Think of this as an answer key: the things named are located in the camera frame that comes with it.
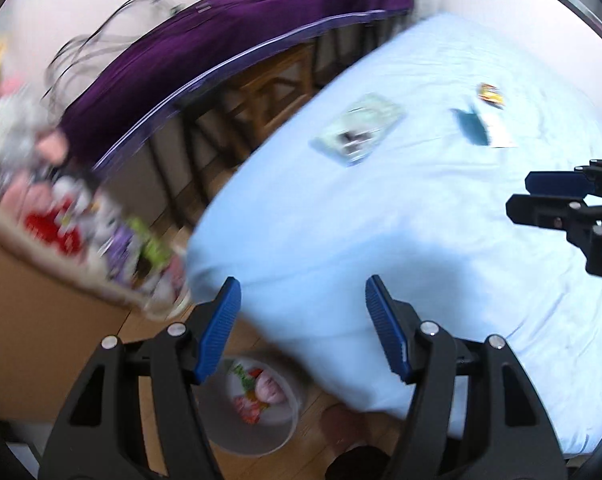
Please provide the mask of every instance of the light blue bed sheet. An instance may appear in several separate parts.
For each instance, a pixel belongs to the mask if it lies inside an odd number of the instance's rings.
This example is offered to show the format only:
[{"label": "light blue bed sheet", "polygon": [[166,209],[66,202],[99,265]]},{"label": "light blue bed sheet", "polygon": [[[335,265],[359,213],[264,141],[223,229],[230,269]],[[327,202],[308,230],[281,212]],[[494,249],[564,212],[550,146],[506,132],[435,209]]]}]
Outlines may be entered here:
[{"label": "light blue bed sheet", "polygon": [[[482,82],[503,91],[517,148],[475,137],[467,112]],[[368,92],[407,111],[376,151],[344,167],[313,150]],[[564,234],[505,215],[529,171],[590,158],[602,158],[602,118],[584,95],[495,33],[439,15],[346,71],[241,167],[190,241],[193,296],[207,301],[236,277],[247,319],[324,389],[404,416],[413,389],[390,372],[364,302],[366,278],[380,274],[455,336],[505,335],[564,452],[590,452],[602,437],[602,279]]]}]

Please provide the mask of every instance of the foot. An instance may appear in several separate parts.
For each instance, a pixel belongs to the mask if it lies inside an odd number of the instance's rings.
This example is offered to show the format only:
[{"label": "foot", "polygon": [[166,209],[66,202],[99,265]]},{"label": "foot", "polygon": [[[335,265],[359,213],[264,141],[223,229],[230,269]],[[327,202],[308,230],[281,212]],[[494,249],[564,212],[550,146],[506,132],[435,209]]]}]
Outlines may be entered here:
[{"label": "foot", "polygon": [[353,412],[345,404],[335,404],[321,415],[321,432],[336,456],[353,447],[367,446],[370,441],[366,417]]}]

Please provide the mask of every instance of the metal screw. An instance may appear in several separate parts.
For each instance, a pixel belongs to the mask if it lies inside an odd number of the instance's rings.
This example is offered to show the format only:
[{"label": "metal screw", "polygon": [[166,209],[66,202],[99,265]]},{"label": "metal screw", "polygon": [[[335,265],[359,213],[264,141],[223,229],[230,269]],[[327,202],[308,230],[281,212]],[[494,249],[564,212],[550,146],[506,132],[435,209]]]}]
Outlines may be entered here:
[{"label": "metal screw", "polygon": [[497,350],[501,350],[503,347],[505,347],[505,339],[496,334],[491,335],[488,338],[488,343],[490,343],[492,348],[496,348]]},{"label": "metal screw", "polygon": [[421,324],[421,331],[427,335],[437,335],[439,332],[439,325],[434,321],[424,321]]},{"label": "metal screw", "polygon": [[116,345],[118,345],[118,339],[115,335],[108,335],[107,337],[103,338],[103,341],[101,341],[101,346],[106,350],[111,350]]},{"label": "metal screw", "polygon": [[185,331],[186,328],[183,323],[172,323],[168,327],[168,334],[170,334],[172,337],[178,337],[180,335],[183,335],[185,334]]}]

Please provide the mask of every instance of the black pants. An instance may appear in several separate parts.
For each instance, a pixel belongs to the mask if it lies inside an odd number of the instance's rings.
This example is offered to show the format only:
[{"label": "black pants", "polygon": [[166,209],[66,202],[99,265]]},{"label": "black pants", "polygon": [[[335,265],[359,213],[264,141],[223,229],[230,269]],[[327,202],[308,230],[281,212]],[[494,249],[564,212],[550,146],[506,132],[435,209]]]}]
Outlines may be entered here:
[{"label": "black pants", "polygon": [[325,472],[325,480],[379,480],[390,457],[374,446],[360,446],[339,455]]}]

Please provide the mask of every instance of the purple cloth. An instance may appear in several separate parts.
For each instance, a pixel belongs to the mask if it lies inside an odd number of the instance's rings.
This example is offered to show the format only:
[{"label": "purple cloth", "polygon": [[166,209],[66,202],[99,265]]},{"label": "purple cloth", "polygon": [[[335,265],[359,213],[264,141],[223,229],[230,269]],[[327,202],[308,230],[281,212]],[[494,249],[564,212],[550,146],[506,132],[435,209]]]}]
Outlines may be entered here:
[{"label": "purple cloth", "polygon": [[329,28],[406,13],[413,4],[202,0],[133,43],[67,108],[61,127],[70,152],[107,176],[174,113],[175,99],[204,82],[220,82]]}]

